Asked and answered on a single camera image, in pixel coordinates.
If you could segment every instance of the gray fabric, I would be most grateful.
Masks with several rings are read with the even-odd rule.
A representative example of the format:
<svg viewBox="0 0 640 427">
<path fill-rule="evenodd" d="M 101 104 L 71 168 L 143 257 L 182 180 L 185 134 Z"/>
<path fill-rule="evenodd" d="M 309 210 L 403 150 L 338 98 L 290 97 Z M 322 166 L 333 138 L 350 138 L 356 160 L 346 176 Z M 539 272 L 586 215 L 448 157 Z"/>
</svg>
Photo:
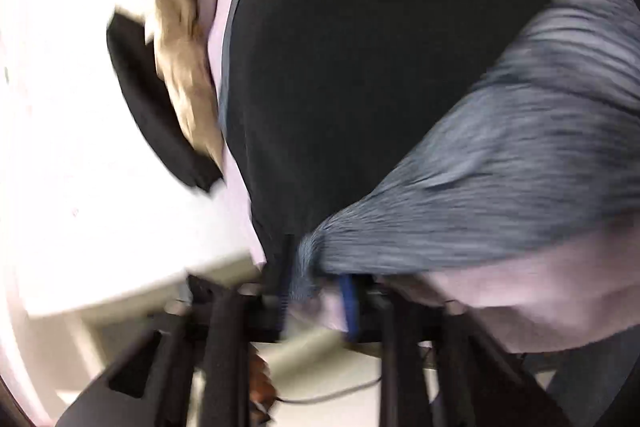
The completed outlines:
<svg viewBox="0 0 640 427">
<path fill-rule="evenodd" d="M 231 28 L 233 26 L 234 15 L 240 0 L 231 0 L 229 16 L 226 20 L 225 38 L 222 42 L 222 78 L 220 93 L 218 94 L 218 122 L 223 136 L 226 137 L 226 109 L 228 107 L 229 94 L 229 49 L 231 46 Z"/>
<path fill-rule="evenodd" d="M 292 295 L 317 269 L 474 266 L 638 210 L 639 114 L 633 0 L 552 0 L 369 196 L 305 237 Z"/>
</svg>

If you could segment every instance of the black cable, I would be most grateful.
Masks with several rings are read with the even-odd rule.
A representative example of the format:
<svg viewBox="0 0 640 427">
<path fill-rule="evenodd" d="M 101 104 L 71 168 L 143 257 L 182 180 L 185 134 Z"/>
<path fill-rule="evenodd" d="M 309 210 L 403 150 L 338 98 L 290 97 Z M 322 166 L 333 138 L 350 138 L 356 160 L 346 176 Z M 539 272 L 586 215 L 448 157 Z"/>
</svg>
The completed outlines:
<svg viewBox="0 0 640 427">
<path fill-rule="evenodd" d="M 376 378 L 376 380 L 371 380 L 367 383 L 361 383 L 360 385 L 356 385 L 355 387 L 348 387 L 347 389 L 343 389 L 341 391 L 336 391 L 335 393 L 325 394 L 323 396 L 316 396 L 315 398 L 305 398 L 300 400 L 289 400 L 286 398 L 277 397 L 276 401 L 280 403 L 287 403 L 289 405 L 313 405 L 316 403 L 324 403 L 329 402 L 331 400 L 336 400 L 338 398 L 342 398 L 345 396 L 349 396 L 350 394 L 357 393 L 358 391 L 364 391 L 365 389 L 369 389 L 370 387 L 374 387 L 380 381 L 382 377 Z"/>
</svg>

